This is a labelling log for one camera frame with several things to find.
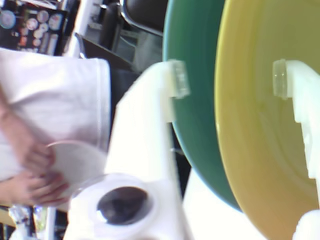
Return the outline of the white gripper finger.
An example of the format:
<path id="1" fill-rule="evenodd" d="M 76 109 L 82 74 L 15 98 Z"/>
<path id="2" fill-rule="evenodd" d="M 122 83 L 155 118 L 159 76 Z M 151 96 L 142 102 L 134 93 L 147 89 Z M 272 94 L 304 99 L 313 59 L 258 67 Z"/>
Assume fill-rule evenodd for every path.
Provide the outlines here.
<path id="1" fill-rule="evenodd" d="M 116 107 L 104 175 L 72 196 L 67 240 L 191 240 L 171 123 L 190 94 L 185 63 L 149 67 Z"/>
<path id="2" fill-rule="evenodd" d="M 298 60 L 277 60 L 272 66 L 273 93 L 292 99 L 294 120 L 301 124 L 308 177 L 320 179 L 320 75 Z"/>

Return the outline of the person's hand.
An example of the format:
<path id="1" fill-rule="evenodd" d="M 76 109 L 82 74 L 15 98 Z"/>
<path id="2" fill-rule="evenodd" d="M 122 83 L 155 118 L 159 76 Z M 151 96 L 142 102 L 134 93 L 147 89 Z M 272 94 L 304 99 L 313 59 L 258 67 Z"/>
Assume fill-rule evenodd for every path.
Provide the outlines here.
<path id="1" fill-rule="evenodd" d="M 0 203 L 4 205 L 59 206 L 68 201 L 68 183 L 59 173 L 35 177 L 22 172 L 0 183 Z"/>
<path id="2" fill-rule="evenodd" d="M 19 163 L 37 176 L 45 175 L 55 161 L 53 151 L 32 134 L 19 136 L 12 147 Z"/>

